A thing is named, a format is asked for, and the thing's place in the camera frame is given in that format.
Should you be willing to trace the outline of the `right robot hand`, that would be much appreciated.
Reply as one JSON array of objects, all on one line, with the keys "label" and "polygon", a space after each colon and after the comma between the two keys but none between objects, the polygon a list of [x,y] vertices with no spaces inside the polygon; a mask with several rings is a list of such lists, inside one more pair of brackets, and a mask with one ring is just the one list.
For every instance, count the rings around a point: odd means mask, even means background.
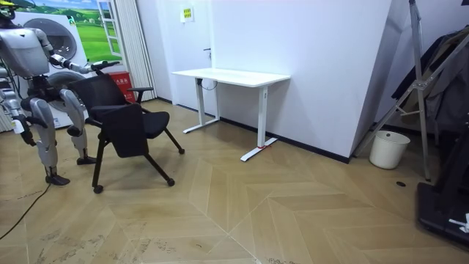
[{"label": "right robot hand", "polygon": [[34,147],[36,145],[32,132],[30,131],[29,124],[31,125],[39,125],[43,128],[47,128],[48,126],[44,121],[36,117],[27,117],[23,114],[18,116],[12,116],[12,127],[16,134],[20,134],[23,141]]}]

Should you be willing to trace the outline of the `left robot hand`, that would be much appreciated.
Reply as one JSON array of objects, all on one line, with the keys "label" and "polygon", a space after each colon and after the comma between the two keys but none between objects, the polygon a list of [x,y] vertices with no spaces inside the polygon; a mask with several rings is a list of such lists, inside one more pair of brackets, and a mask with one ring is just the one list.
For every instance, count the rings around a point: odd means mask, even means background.
[{"label": "left robot hand", "polygon": [[96,72],[96,74],[103,75],[104,72],[102,71],[102,69],[107,68],[107,67],[112,67],[118,64],[119,64],[119,61],[108,62],[106,60],[103,60],[103,61],[99,61],[99,62],[95,62],[91,64],[90,68],[92,71]]}]

